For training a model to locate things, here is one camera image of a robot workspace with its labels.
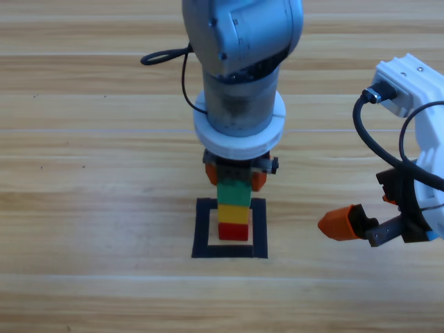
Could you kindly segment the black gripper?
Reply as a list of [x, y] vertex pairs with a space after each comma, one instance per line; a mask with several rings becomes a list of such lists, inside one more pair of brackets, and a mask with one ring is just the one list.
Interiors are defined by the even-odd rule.
[[432, 229], [418, 205], [413, 178], [395, 169], [378, 173], [376, 177], [384, 190], [383, 201], [398, 207], [397, 217], [379, 225], [376, 218], [366, 216], [362, 205], [350, 205], [327, 212], [318, 222], [319, 230], [336, 241], [368, 239], [372, 247], [396, 237], [402, 237], [406, 244], [431, 241]]
[[218, 156], [208, 149], [203, 153], [203, 164], [209, 181], [217, 185], [223, 180], [240, 180], [251, 185], [252, 191], [260, 191], [268, 174], [276, 174], [278, 157], [267, 152], [249, 160], [230, 160]]

